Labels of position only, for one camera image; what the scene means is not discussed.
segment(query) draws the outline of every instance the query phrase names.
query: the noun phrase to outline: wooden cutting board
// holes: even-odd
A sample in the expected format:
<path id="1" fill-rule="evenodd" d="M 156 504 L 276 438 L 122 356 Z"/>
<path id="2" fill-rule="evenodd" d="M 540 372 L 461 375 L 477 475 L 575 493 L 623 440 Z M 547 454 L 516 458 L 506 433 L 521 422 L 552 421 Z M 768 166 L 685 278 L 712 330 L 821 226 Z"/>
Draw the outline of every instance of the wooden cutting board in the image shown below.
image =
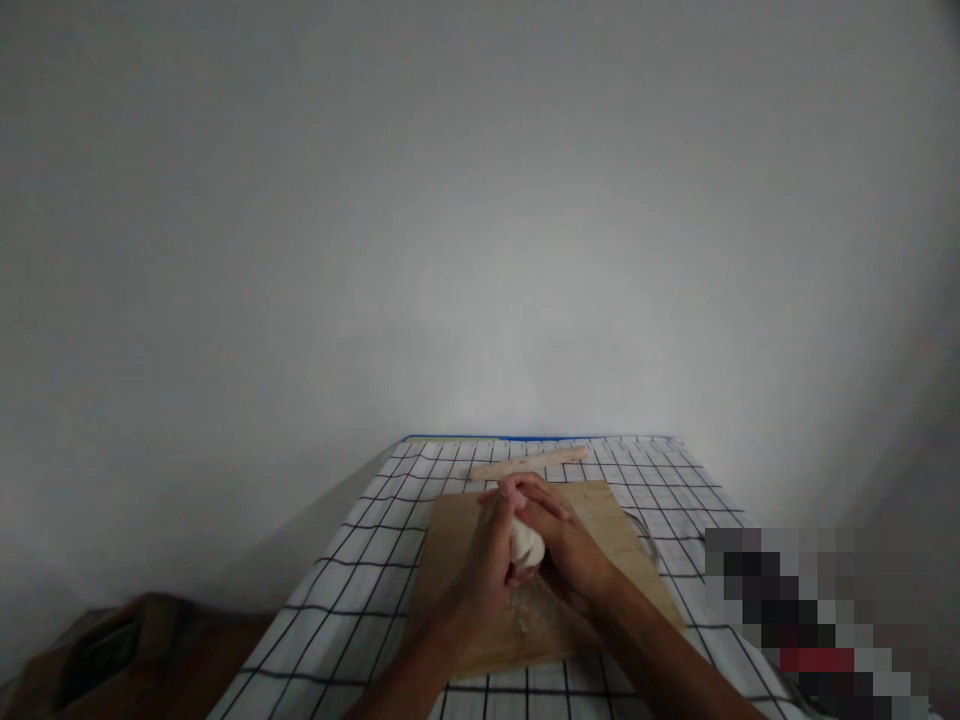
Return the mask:
<path id="1" fill-rule="evenodd" d="M 683 618 L 607 484 L 598 481 L 554 487 L 570 502 L 613 564 L 683 631 Z M 434 502 L 410 600 L 408 633 L 429 616 L 460 572 L 479 513 L 477 493 L 441 495 Z M 466 677 L 553 662 L 595 651 L 599 645 L 590 626 L 557 600 L 538 576 L 514 589 L 510 605 L 478 633 L 453 675 Z"/>

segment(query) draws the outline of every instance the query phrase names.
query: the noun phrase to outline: dough ball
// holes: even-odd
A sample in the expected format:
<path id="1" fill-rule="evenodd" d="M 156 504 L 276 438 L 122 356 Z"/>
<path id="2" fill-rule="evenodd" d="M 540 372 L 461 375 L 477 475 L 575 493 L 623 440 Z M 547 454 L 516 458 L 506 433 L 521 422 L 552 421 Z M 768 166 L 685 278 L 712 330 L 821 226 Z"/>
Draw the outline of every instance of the dough ball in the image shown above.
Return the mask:
<path id="1" fill-rule="evenodd" d="M 540 533 L 526 523 L 513 518 L 511 534 L 513 535 L 513 557 L 510 560 L 519 569 L 539 565 L 546 552 L 543 538 Z"/>

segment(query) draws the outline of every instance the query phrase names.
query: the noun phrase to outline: white tablecloth with black grid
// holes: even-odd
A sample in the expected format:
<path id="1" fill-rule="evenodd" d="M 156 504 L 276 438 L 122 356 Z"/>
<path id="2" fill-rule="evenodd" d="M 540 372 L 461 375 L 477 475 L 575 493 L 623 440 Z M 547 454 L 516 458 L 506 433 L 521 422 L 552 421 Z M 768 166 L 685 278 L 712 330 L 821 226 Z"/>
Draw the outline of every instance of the white tablecloth with black grid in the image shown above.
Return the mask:
<path id="1" fill-rule="evenodd" d="M 676 438 L 405 442 L 357 499 L 210 714 L 211 720 L 338 718 L 396 653 L 434 499 L 495 483 L 470 468 L 586 444 L 578 463 L 541 469 L 550 482 L 606 480 L 657 544 L 660 575 L 690 643 L 771 718 L 806 717 L 753 646 L 705 608 L 707 527 L 753 527 Z M 449 683 L 431 718 L 637 718 L 646 708 L 607 654 Z"/>

